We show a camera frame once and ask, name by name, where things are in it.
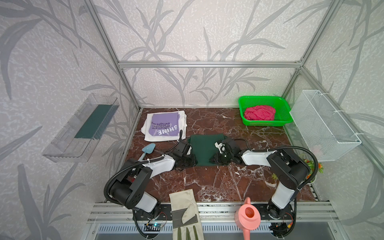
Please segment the pink watering can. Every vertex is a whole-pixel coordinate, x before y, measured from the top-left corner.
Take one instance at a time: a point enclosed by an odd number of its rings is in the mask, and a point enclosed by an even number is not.
[[[247,197],[244,204],[235,213],[236,225],[243,230],[244,240],[250,240],[250,231],[259,227],[261,218],[259,211],[251,205]]]

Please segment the white wire mesh basket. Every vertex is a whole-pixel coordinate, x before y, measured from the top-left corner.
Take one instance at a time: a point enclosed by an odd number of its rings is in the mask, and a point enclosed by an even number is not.
[[[361,140],[319,90],[303,90],[291,116],[318,161],[334,161]]]

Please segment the crumpled pink shirt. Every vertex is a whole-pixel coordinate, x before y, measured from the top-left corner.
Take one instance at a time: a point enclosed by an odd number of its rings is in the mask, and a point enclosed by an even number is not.
[[[248,120],[274,120],[276,109],[268,105],[247,108],[244,117]]]

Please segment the wall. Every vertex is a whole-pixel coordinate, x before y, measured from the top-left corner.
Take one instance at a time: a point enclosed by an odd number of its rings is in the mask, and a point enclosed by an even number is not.
[[[137,111],[82,1],[5,0],[0,15],[0,239],[79,239]],[[90,160],[43,157],[90,93],[120,103]]]
[[[384,152],[384,1],[344,1],[306,67]],[[290,135],[295,135],[294,127]],[[352,240],[384,235],[383,176],[360,148],[324,162],[315,186]]]
[[[95,0],[120,61],[297,61],[330,0]],[[126,69],[142,106],[281,95],[293,69]]]

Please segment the basket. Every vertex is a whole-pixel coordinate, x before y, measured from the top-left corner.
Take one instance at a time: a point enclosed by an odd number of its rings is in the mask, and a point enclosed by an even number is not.
[[[303,90],[290,114],[318,161],[334,161],[361,144],[339,111],[319,90]]]
[[[247,120],[244,117],[244,112],[247,108],[259,106],[259,105],[268,105],[276,109],[275,119],[271,120]],[[243,119],[243,124],[246,126],[284,126],[286,123],[293,121],[289,112],[291,108],[289,107],[287,101],[281,97],[277,96],[242,96],[239,98],[239,107],[240,115]]]

